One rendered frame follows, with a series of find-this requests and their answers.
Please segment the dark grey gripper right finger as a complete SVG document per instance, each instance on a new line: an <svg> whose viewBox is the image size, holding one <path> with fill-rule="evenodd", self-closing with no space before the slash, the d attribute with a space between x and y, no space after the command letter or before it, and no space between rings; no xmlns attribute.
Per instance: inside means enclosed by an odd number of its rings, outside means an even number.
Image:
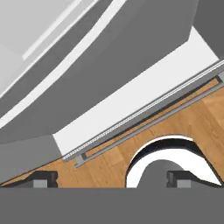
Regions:
<svg viewBox="0 0 224 224"><path fill-rule="evenodd" d="M222 185L197 178L190 171L168 171L166 177L169 188L222 188Z"/></svg>

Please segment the white door with grey edge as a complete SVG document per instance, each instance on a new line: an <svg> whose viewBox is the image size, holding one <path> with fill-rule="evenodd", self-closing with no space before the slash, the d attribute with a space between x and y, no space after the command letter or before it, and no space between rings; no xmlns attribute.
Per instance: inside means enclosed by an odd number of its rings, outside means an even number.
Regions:
<svg viewBox="0 0 224 224"><path fill-rule="evenodd" d="M196 29L187 42L53 135L67 160L224 65Z"/></svg>

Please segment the white and black round thing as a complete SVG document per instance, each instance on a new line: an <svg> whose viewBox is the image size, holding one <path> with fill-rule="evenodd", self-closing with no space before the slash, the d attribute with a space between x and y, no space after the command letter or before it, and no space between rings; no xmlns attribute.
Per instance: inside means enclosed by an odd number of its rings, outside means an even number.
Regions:
<svg viewBox="0 0 224 224"><path fill-rule="evenodd" d="M224 186L220 175L206 159L200 147L188 136L160 136L144 144L133 156L125 174L125 186L136 188L148 165L172 162L197 178Z"/></svg>

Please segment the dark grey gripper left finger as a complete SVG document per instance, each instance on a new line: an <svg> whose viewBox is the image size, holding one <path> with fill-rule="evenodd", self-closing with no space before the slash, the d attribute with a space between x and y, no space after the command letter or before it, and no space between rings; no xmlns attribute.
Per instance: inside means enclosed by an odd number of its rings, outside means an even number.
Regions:
<svg viewBox="0 0 224 224"><path fill-rule="evenodd" d="M57 171L35 171L25 179L4 185L3 188L57 188Z"/></svg>

